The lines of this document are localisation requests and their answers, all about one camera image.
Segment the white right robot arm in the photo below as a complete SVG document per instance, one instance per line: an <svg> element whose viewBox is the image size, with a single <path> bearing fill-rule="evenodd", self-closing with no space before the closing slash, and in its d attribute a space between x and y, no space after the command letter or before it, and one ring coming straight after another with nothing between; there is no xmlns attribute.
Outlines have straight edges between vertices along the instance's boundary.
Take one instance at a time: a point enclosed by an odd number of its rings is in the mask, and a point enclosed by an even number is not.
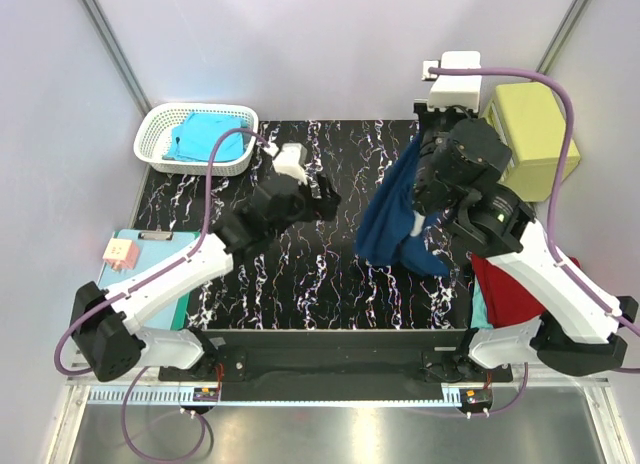
<svg viewBox="0 0 640 464"><path fill-rule="evenodd" d="M483 119L453 105L417 101L419 158L412 191L424 216L446 211L445 230L474 255L517 281L543 306L541 316L498 329L466 331L453 355L457 374L541 363L569 376L619 371L628 348L618 330L638 303L613 296L586 277L550 239L531 207L500 184L511 151Z"/></svg>

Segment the dark blue t-shirt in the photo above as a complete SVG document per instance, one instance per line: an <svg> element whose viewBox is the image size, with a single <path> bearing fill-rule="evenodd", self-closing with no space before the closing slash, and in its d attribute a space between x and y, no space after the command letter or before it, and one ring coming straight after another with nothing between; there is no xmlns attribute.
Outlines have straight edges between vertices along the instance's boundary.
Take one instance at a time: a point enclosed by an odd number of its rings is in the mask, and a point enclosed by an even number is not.
<svg viewBox="0 0 640 464"><path fill-rule="evenodd" d="M421 140L420 135L415 136L388 169L364 212L354 250L374 267L400 264L421 277L446 277L449 268L428 250L424 238L424 231L439 214L422 218L413 209Z"/></svg>

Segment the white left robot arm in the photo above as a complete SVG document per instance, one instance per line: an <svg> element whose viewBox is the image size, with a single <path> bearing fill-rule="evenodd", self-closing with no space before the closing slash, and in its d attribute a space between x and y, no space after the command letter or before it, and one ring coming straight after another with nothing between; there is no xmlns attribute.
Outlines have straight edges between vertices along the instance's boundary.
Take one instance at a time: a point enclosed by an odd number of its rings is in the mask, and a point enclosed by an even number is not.
<svg viewBox="0 0 640 464"><path fill-rule="evenodd" d="M262 254L296 223L331 221L341 198L330 180L312 187L272 175L242 204L220 216L213 230L146 271L109 288L78 289L71 337L100 382L139 367L173 368L193 380L214 377L220 352L203 331L153 329L146 323L200 285L222 278Z"/></svg>

